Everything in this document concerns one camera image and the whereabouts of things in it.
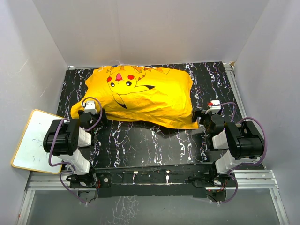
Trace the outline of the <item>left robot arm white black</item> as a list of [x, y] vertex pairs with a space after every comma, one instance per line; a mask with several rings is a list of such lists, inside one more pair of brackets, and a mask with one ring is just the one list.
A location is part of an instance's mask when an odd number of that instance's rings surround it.
[[97, 185], [94, 166], [82, 154], [81, 150], [92, 150], [97, 143], [97, 129], [107, 125], [105, 111], [93, 115], [79, 111], [78, 119], [53, 120], [43, 140], [44, 151], [49, 154], [51, 167], [61, 165], [60, 181], [64, 180], [93, 188]]

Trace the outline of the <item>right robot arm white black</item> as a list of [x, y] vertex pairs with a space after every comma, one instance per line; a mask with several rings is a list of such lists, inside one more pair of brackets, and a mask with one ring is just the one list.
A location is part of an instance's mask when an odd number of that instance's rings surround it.
[[232, 179], [230, 175], [235, 169], [261, 163], [266, 144], [252, 121], [226, 122], [221, 110], [197, 110], [193, 113], [192, 121], [198, 118], [206, 132], [207, 147], [214, 151], [226, 150], [226, 153], [212, 163], [206, 174], [195, 173], [188, 178], [188, 182], [196, 187], [200, 183], [210, 183], [223, 190]]

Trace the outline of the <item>yellow Pikachu pillowcase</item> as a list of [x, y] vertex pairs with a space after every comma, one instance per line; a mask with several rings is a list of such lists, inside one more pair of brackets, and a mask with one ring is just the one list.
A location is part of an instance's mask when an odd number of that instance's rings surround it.
[[109, 120], [146, 121], [172, 129], [198, 129], [192, 121], [189, 73], [163, 67], [103, 66], [85, 82], [83, 101], [97, 99], [96, 109]]

